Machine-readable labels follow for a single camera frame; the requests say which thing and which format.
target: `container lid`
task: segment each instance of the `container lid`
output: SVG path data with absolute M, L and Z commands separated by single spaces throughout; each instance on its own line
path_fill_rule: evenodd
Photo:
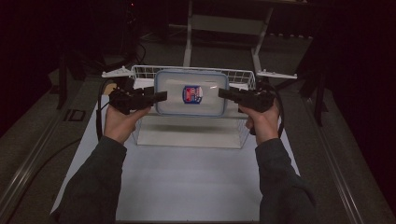
M 156 104 L 160 115 L 220 117 L 226 100 L 219 88 L 228 90 L 228 78 L 221 72 L 164 69 L 154 78 L 156 92 L 167 91 L 167 100 Z

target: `hand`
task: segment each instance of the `hand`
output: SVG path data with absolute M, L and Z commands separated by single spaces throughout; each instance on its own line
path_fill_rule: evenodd
M 150 107 L 136 110 L 134 113 L 124 115 L 113 106 L 109 105 L 106 112 L 104 136 L 109 137 L 122 145 L 136 129 L 136 122 L 150 111 Z
M 254 127 L 256 131 L 257 145 L 273 138 L 278 138 L 277 120 L 279 118 L 279 110 L 276 107 L 276 100 L 274 104 L 267 111 L 260 113 L 253 109 L 244 107 L 239 108 L 248 115 L 246 126 L 251 129 Z

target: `metal rail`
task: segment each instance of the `metal rail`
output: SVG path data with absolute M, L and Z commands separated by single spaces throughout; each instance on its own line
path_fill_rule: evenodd
M 13 211 L 17 209 L 18 201 L 20 200 L 26 185 L 31 180 L 30 178 L 35 174 L 36 168 L 39 166 L 38 162 L 45 153 L 45 148 L 51 139 L 54 130 L 57 128 L 59 122 L 63 119 L 67 112 L 68 107 L 71 105 L 72 100 L 78 93 L 82 82 L 77 82 L 77 85 L 69 85 L 72 87 L 69 91 L 68 100 L 64 103 L 63 108 L 58 111 L 54 118 L 47 125 L 44 132 L 38 138 L 35 146 L 32 148 L 30 154 L 21 164 L 12 180 L 8 184 L 6 190 L 0 198 L 0 223 L 7 223 Z
M 308 117 L 313 126 L 318 126 L 312 111 L 310 109 L 310 104 L 308 102 L 303 101 L 304 107 L 307 111 Z M 332 174 L 332 179 L 334 181 L 335 186 L 338 189 L 338 193 L 340 194 L 341 200 L 346 209 L 346 213 L 348 215 L 349 221 L 352 224 L 364 224 L 364 220 L 361 216 L 361 212 L 359 211 L 358 206 L 355 203 L 352 192 L 347 184 L 341 170 L 338 165 L 337 159 L 334 157 L 332 153 L 332 147 L 329 144 L 329 141 L 326 138 L 326 134 L 320 127 L 316 128 L 318 137 L 324 146 L 326 152 L 326 161 L 329 165 L 330 172 Z

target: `white wire basket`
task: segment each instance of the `white wire basket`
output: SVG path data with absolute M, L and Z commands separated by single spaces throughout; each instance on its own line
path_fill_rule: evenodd
M 119 71 L 118 76 L 129 76 L 135 80 L 135 88 L 144 88 L 153 86 L 156 74 L 163 69 L 221 72 L 228 77 L 232 87 L 245 90 L 255 88 L 254 74 L 247 70 L 135 65 L 131 71 Z M 136 124 L 134 142 L 137 145 L 242 148 L 248 138 L 245 127 L 247 116 L 239 113 L 237 104 L 231 101 L 227 103 L 221 118 L 164 117 L 156 116 L 154 111 L 149 114 L 151 116 L 145 116 Z

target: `person's right hand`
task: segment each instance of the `person's right hand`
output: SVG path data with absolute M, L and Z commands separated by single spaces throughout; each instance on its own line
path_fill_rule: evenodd
M 242 112 L 248 115 L 246 123 L 247 128 L 254 128 L 256 131 L 257 145 L 270 139 L 279 137 L 277 133 L 279 110 L 276 107 L 275 100 L 271 108 L 263 113 L 257 112 L 242 105 L 240 105 L 239 108 L 242 110 Z

